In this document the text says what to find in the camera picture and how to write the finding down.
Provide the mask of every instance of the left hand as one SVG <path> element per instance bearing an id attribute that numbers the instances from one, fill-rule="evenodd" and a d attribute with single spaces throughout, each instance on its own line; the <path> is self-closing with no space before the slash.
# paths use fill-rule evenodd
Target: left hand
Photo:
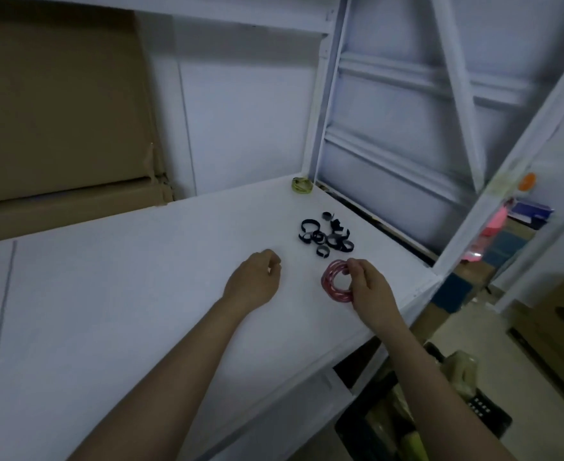
<path id="1" fill-rule="evenodd" d="M 247 315 L 271 301 L 280 284 L 281 260 L 271 249 L 254 253 L 226 282 L 222 300 Z"/>

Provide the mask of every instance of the black plastic crate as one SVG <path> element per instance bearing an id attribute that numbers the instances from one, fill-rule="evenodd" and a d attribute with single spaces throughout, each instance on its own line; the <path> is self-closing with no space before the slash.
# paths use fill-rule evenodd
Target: black plastic crate
<path id="1" fill-rule="evenodd" d="M 444 356 L 432 343 L 427 343 L 425 350 L 438 362 L 444 361 Z M 378 401 L 385 398 L 395 385 L 397 385 L 395 372 L 389 372 L 379 382 L 370 382 L 335 424 L 335 431 L 353 460 L 388 461 L 397 459 L 397 456 L 389 453 L 365 419 L 368 411 Z M 512 418 L 480 390 L 477 390 L 476 396 L 468 402 L 468 406 L 497 438 L 501 438 L 512 424 Z M 414 430 L 410 423 L 407 425 L 407 428 L 402 427 L 401 432 L 404 432 L 404 429 L 408 433 Z"/>

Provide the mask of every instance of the floor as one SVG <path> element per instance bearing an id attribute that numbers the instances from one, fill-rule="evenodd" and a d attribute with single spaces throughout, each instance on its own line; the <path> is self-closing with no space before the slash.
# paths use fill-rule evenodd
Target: floor
<path id="1" fill-rule="evenodd" d="M 480 361 L 478 386 L 512 417 L 502 438 L 519 461 L 564 460 L 564 399 L 506 335 L 508 326 L 488 302 L 452 315 L 432 342 L 444 355 L 462 349 Z M 332 426 L 290 458 L 352 461 Z"/>

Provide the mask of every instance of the forearm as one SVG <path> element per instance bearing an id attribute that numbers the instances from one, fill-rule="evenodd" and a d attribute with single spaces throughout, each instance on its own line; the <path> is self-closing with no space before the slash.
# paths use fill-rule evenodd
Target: forearm
<path id="1" fill-rule="evenodd" d="M 431 461 L 514 460 L 456 394 L 432 356 L 403 324 L 384 342 Z"/>
<path id="2" fill-rule="evenodd" d="M 70 457 L 173 460 L 243 317 L 219 301 Z"/>

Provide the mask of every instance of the hand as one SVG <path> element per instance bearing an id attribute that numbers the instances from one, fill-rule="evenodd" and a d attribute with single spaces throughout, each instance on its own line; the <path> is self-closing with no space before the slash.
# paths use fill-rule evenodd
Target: hand
<path id="1" fill-rule="evenodd" d="M 278 290 L 281 271 L 281 260 L 271 249 L 254 253 L 228 279 L 222 299 L 247 315 L 271 301 Z"/>
<path id="2" fill-rule="evenodd" d="M 347 263 L 353 279 L 353 306 L 363 323 L 376 334 L 405 327 L 391 286 L 382 273 L 366 260 L 348 259 Z"/>

